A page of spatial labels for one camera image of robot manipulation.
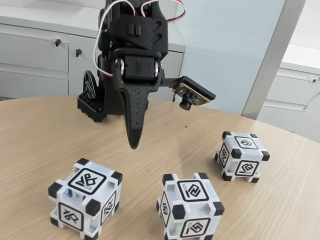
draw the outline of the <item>red and white wire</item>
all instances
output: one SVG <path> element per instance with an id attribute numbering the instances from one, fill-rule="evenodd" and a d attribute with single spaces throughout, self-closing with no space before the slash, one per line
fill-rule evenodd
<path id="1" fill-rule="evenodd" d="M 146 13 L 145 13 L 145 10 L 144 10 L 145 5 L 148 5 L 148 4 L 151 4 L 151 3 L 154 3 L 154 2 L 158 2 L 158 1 L 159 0 L 148 0 L 144 4 L 142 4 L 141 5 L 141 14 L 142 14 L 142 16 L 144 16 L 144 17 L 146 16 Z M 178 20 L 182 19 L 186 15 L 186 7 L 185 7 L 185 4 L 181 0 L 171 0 L 171 1 L 176 2 L 180 6 L 182 6 L 183 7 L 183 13 L 180 16 L 177 16 L 175 18 L 168 19 L 167 21 L 169 23 L 178 21 Z"/>
<path id="2" fill-rule="evenodd" d="M 102 31 L 102 27 L 104 25 L 104 21 L 105 21 L 105 18 L 107 16 L 107 14 L 109 13 L 109 11 L 111 10 L 111 8 L 115 5 L 115 4 L 118 4 L 120 2 L 125 2 L 127 4 L 129 4 L 129 6 L 132 8 L 133 10 L 133 15 L 136 15 L 136 10 L 135 10 L 135 7 L 128 1 L 128 0 L 116 0 L 116 1 L 113 1 L 112 3 L 109 4 L 109 6 L 106 7 L 103 15 L 102 15 L 102 18 L 101 18 L 101 22 L 100 22 L 100 26 L 99 26 L 99 31 L 98 31 L 98 36 L 96 37 L 96 40 L 95 40 L 95 45 L 94 45 L 94 49 L 93 49 L 93 62 L 94 62 L 94 66 L 96 67 L 96 69 L 98 69 L 101 73 L 103 73 L 104 75 L 108 76 L 108 77 L 112 77 L 113 75 L 111 73 L 108 73 L 106 71 L 103 71 L 102 69 L 100 69 L 98 67 L 98 64 L 97 64 L 97 57 L 96 57 L 96 49 L 98 47 L 98 43 L 99 43 L 99 38 L 100 38 L 100 35 L 101 35 L 101 31 Z"/>

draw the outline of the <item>white countertop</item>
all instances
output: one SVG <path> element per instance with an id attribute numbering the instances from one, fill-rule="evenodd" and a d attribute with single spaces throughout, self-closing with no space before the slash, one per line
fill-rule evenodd
<path id="1" fill-rule="evenodd" d="M 280 68 L 320 74 L 320 49 L 289 44 Z"/>
<path id="2" fill-rule="evenodd" d="M 96 38 L 100 10 L 51 1 L 37 1 L 28 7 L 0 5 L 0 24 L 48 30 Z M 168 24 L 169 50 L 184 52 L 185 42 L 174 23 Z"/>

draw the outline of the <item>black and white marker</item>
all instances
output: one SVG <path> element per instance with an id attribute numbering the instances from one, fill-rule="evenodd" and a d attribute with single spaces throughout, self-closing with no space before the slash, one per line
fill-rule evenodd
<path id="1" fill-rule="evenodd" d="M 164 239 L 212 239 L 225 208 L 207 174 L 195 173 L 186 180 L 165 174 L 162 185 L 156 208 L 165 227 Z"/>
<path id="2" fill-rule="evenodd" d="M 250 183 L 259 181 L 259 168 L 269 158 L 269 153 L 257 135 L 229 131 L 223 132 L 222 147 L 215 155 L 215 160 L 221 163 L 225 181 L 234 181 L 240 177 Z"/>
<path id="3" fill-rule="evenodd" d="M 66 180 L 58 179 L 48 189 L 56 203 L 50 214 L 57 227 L 68 226 L 86 240 L 96 240 L 102 225 L 119 207 L 123 175 L 81 158 Z"/>

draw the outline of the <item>white cabinet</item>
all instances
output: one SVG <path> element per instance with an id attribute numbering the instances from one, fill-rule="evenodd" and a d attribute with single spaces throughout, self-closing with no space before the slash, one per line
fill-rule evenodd
<path id="1" fill-rule="evenodd" d="M 78 96 L 83 77 L 94 66 L 95 39 L 39 29 L 0 24 L 0 97 Z M 162 61 L 167 78 L 178 78 L 184 54 L 169 51 Z M 171 101 L 168 87 L 161 87 L 149 99 Z"/>
<path id="2" fill-rule="evenodd" d="M 320 75 L 279 68 L 258 121 L 320 142 Z"/>

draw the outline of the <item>round table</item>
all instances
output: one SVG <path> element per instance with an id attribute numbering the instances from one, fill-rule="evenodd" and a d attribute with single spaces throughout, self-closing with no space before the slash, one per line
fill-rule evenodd
<path id="1" fill-rule="evenodd" d="M 156 202 L 162 176 L 206 172 L 225 212 L 215 240 L 313 240 L 320 236 L 320 145 L 288 131 L 205 107 L 151 102 L 136 150 L 123 116 L 94 123 L 76 97 L 0 102 L 0 238 L 79 240 L 50 223 L 48 187 L 80 158 L 123 173 L 120 207 L 100 240 L 163 240 Z M 223 131 L 256 134 L 271 155 L 258 183 L 223 181 L 214 161 Z"/>

